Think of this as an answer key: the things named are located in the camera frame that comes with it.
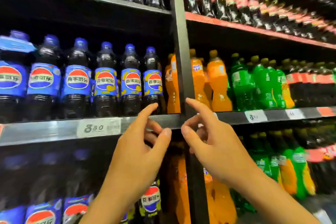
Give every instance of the pepsi bottle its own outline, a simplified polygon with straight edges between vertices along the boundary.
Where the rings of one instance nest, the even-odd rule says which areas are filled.
[[[94,107],[97,117],[117,115],[117,60],[112,44],[103,42],[97,54],[98,68],[95,70]]]
[[[41,175],[29,191],[30,203],[25,223],[61,224],[63,205],[61,160],[62,154],[59,152],[43,154]]]
[[[140,61],[134,45],[128,44],[121,60],[121,105],[122,115],[137,115],[141,109]]]
[[[139,200],[144,224],[159,224],[161,210],[160,180],[157,178]]]
[[[153,112],[155,114],[166,113],[166,103],[163,98],[161,63],[153,47],[148,47],[143,65],[145,72],[143,74],[143,105],[158,103],[158,108]]]
[[[27,91],[27,66],[36,50],[29,36],[12,30],[0,36],[0,123],[21,120],[22,103]]]
[[[91,95],[91,70],[87,41],[77,38],[67,56],[67,67],[62,89],[65,119],[84,118],[89,115]]]
[[[88,149],[78,149],[73,153],[73,170],[65,185],[63,224],[73,223],[78,215],[86,213],[94,200],[92,182],[85,168],[89,155]]]
[[[36,52],[36,63],[29,75],[25,104],[29,120],[50,120],[55,113],[61,82],[60,60],[58,38],[47,35]]]
[[[23,224],[26,213],[22,180],[27,165],[25,155],[7,156],[2,162],[0,182],[0,223]]]

